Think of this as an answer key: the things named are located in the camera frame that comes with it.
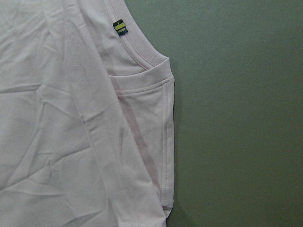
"stitching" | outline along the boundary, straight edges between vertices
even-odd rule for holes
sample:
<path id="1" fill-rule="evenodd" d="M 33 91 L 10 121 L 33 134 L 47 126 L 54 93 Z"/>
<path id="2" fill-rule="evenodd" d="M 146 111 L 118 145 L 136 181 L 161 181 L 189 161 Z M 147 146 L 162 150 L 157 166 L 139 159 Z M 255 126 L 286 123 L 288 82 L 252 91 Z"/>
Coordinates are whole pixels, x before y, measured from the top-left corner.
<path id="1" fill-rule="evenodd" d="M 116 15 L 115 11 L 114 11 L 114 8 L 113 8 L 113 6 L 112 6 L 110 0 L 108 1 L 108 3 L 109 3 L 109 5 L 110 5 L 110 7 L 111 7 L 111 10 L 113 11 L 113 14 L 114 14 L 115 18 L 118 19 L 118 17 L 117 17 L 117 15 Z M 133 45 L 133 43 L 131 42 L 131 40 L 130 40 L 127 36 L 125 36 L 125 37 L 126 37 L 126 39 L 128 40 L 129 44 L 133 47 L 134 51 L 142 58 L 142 60 L 144 60 L 145 62 L 147 62 L 148 64 L 150 64 L 151 66 L 154 67 L 154 65 L 153 65 L 150 61 L 148 61 L 147 59 L 145 59 L 145 58 L 137 51 L 137 49 L 134 47 L 134 45 Z M 124 40 L 121 39 L 121 42 L 124 44 L 124 46 L 126 46 L 126 44 L 124 43 L 124 42 L 125 42 Z"/>
<path id="2" fill-rule="evenodd" d="M 165 122 L 165 127 L 166 127 L 166 169 L 165 169 L 165 187 L 164 187 L 164 203 L 166 203 L 166 197 L 167 197 L 167 178 L 168 178 L 168 115 L 169 115 L 169 96 L 168 96 L 168 86 L 165 84 L 166 88 L 166 122 Z"/>
<path id="3" fill-rule="evenodd" d="M 67 46 L 70 46 L 69 45 L 69 42 L 68 42 L 68 39 L 66 38 L 66 29 L 65 29 L 65 24 L 66 24 L 66 18 L 65 18 L 65 14 L 62 14 L 62 12 L 59 14 L 59 17 L 60 17 L 60 19 L 63 21 L 63 26 L 62 26 L 62 28 L 61 28 L 61 34 L 63 35 L 63 43 L 64 43 L 64 40 L 66 40 L 66 44 L 67 44 Z M 47 26 L 48 26 L 48 30 L 49 30 L 49 32 L 50 32 L 50 26 L 49 26 L 49 23 L 48 23 L 48 20 L 46 19 L 46 24 L 47 24 Z M 78 113 L 79 113 L 79 116 L 81 115 L 80 114 L 80 109 L 79 109 L 79 107 L 78 107 L 78 103 L 77 103 L 77 100 L 76 99 L 74 99 L 74 102 L 75 102 L 75 105 L 76 105 L 76 108 L 77 108 L 77 110 L 78 110 Z M 88 129 L 87 129 L 87 126 L 86 126 L 86 124 L 85 124 L 85 121 L 84 121 L 84 119 L 82 119 L 82 122 L 83 122 L 83 125 L 84 125 L 84 127 L 86 128 L 86 133 L 87 133 L 87 136 L 88 136 L 88 139 L 89 139 L 89 143 L 90 143 L 90 145 L 91 145 L 91 148 L 93 149 L 93 150 L 95 150 L 96 148 L 95 148 L 95 144 L 93 143 L 93 141 L 92 141 L 92 138 L 91 138 L 91 135 L 90 135 L 90 133 L 89 133 L 89 131 L 88 131 Z M 97 167 L 98 167 L 98 169 L 99 169 L 99 174 L 102 176 L 102 174 L 101 174 L 101 170 L 100 170 L 100 168 L 99 168 L 99 165 L 97 164 Z"/>
<path id="4" fill-rule="evenodd" d="M 80 63 L 80 60 L 79 60 L 79 57 L 78 57 L 78 53 L 76 52 L 75 46 L 73 46 L 73 50 L 74 50 L 74 52 L 75 52 L 76 59 L 73 58 L 72 60 L 73 60 L 74 63 L 75 63 L 76 60 L 78 61 L 79 67 L 80 67 L 80 69 L 81 69 L 83 75 L 85 76 L 86 83 L 87 83 L 87 85 L 88 85 L 88 86 L 85 86 L 85 85 L 84 85 L 84 82 L 83 82 L 83 80 L 82 80 L 82 78 L 81 78 L 81 75 L 79 75 L 79 78 L 80 78 L 80 80 L 81 80 L 81 83 L 82 83 L 82 85 L 83 85 L 83 88 L 85 88 L 86 93 L 87 93 L 88 95 L 89 95 L 89 93 L 88 93 L 88 91 L 87 91 L 87 88 L 89 89 L 90 94 L 91 94 L 91 97 L 92 97 L 92 99 L 93 99 L 93 101 L 94 101 L 94 104 L 95 104 L 95 105 L 93 105 L 93 104 L 92 104 L 92 100 L 89 99 L 89 103 L 90 103 L 90 105 L 91 105 L 91 108 L 92 108 L 93 110 L 99 110 L 99 109 L 96 108 L 96 106 L 98 106 L 98 105 L 97 105 L 97 101 L 96 101 L 96 99 L 95 99 L 95 97 L 94 97 L 94 95 L 93 95 L 92 88 L 91 88 L 91 85 L 90 85 L 89 80 L 88 80 L 88 78 L 87 78 L 86 72 L 85 72 L 85 70 L 83 69 L 83 66 L 82 66 L 81 63 Z M 123 179 L 122 179 L 122 173 L 121 173 L 121 169 L 120 169 L 120 167 L 119 167 L 119 165 L 118 165 L 118 163 L 117 163 L 117 157 L 116 157 L 115 153 L 113 152 L 114 149 L 113 149 L 113 146 L 112 146 L 112 141 L 111 141 L 111 139 L 110 139 L 110 137 L 109 137 L 109 134 L 108 134 L 108 126 L 107 126 L 107 124 L 105 124 L 105 120 L 104 120 L 104 117 L 103 117 L 102 115 L 101 115 L 101 120 L 102 120 L 103 126 L 105 126 L 105 127 L 106 127 L 106 130 L 107 130 L 107 133 L 106 133 L 106 134 L 107 134 L 107 139 L 108 139 L 108 141 L 109 141 L 109 144 L 110 144 L 110 148 L 111 148 L 112 154 L 114 155 L 115 165 L 116 165 L 117 169 L 118 169 L 119 172 L 120 172 L 120 174 L 118 174 L 118 177 L 119 177 L 119 178 L 117 177 L 117 179 L 120 179 L 119 182 L 122 183 L 122 189 L 124 189 L 125 195 L 127 196 L 128 200 L 129 200 L 129 203 L 131 204 L 131 206 L 132 206 L 132 208 L 133 208 L 133 210 L 134 210 L 134 205 L 131 203 L 129 194 L 127 193 L 127 187 L 126 187 L 126 185 L 125 185 L 125 183 L 124 183 L 124 181 L 123 181 Z M 96 125 L 99 125 L 99 123 L 98 123 L 98 115 L 94 118 L 94 121 L 96 122 Z M 122 192 L 120 191 L 119 193 L 120 193 L 120 195 L 122 196 L 122 198 L 124 199 L 125 204 L 127 204 L 127 203 L 126 203 L 125 197 L 122 195 Z"/>
<path id="5" fill-rule="evenodd" d="M 142 87 L 142 88 L 137 88 L 137 89 L 130 89 L 130 90 L 116 90 L 117 95 L 129 95 L 129 94 L 138 94 L 138 93 L 144 93 L 144 92 L 149 92 L 152 90 L 156 90 L 162 85 L 171 82 L 173 79 L 165 79 L 163 81 L 160 81 L 156 84 L 147 86 L 147 87 Z"/>
<path id="6" fill-rule="evenodd" d="M 107 19 L 109 20 L 110 23 L 112 23 L 112 22 L 111 22 L 110 15 L 109 15 L 109 12 L 108 12 L 108 10 L 107 10 L 107 7 L 106 7 L 106 5 L 105 5 L 105 3 L 104 3 L 103 1 L 102 1 L 102 4 L 103 4 L 103 8 L 104 8 L 104 10 L 105 10 L 105 14 L 106 14 L 106 16 L 107 16 Z M 122 43 L 122 45 L 124 46 L 124 48 L 126 49 L 126 51 L 129 53 L 129 55 L 134 59 L 134 61 L 135 61 L 136 63 L 138 63 L 143 69 L 148 70 L 148 68 L 146 68 L 144 65 L 142 65 L 142 64 L 140 63 L 140 61 L 131 53 L 131 51 L 127 48 L 127 46 L 125 45 L 125 43 L 122 41 L 122 39 L 121 39 L 120 37 L 119 37 L 119 40 L 120 40 L 120 42 Z"/>

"tag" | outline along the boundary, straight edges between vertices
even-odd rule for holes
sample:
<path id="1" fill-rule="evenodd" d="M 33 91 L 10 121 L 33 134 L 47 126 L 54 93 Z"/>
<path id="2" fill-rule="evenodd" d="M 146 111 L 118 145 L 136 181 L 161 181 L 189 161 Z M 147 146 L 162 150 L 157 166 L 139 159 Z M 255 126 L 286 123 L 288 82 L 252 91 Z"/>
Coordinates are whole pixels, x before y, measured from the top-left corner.
<path id="1" fill-rule="evenodd" d="M 123 22 L 123 20 L 118 20 L 113 25 L 114 25 L 114 28 L 115 28 L 115 30 L 116 30 L 116 32 L 118 33 L 119 36 L 122 36 L 126 32 L 128 32 L 127 29 L 126 29 L 126 25 Z"/>

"cotton fabric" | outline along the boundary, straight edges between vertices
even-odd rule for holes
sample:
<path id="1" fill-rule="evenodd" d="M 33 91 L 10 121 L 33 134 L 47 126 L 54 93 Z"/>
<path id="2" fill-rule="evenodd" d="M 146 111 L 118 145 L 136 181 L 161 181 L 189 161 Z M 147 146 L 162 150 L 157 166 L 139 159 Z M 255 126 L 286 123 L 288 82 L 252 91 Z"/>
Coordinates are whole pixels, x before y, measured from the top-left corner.
<path id="1" fill-rule="evenodd" d="M 0 3 L 0 226 L 165 227 L 169 58 L 123 0 Z"/>

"green background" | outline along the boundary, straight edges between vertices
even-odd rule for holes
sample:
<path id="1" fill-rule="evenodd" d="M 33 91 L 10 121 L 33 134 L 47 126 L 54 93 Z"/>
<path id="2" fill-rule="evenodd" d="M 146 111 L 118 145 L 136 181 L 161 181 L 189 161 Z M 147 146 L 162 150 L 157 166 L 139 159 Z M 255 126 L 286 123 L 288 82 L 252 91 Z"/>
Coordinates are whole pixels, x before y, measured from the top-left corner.
<path id="1" fill-rule="evenodd" d="M 176 79 L 168 227 L 303 227 L 303 1 L 125 1 Z"/>

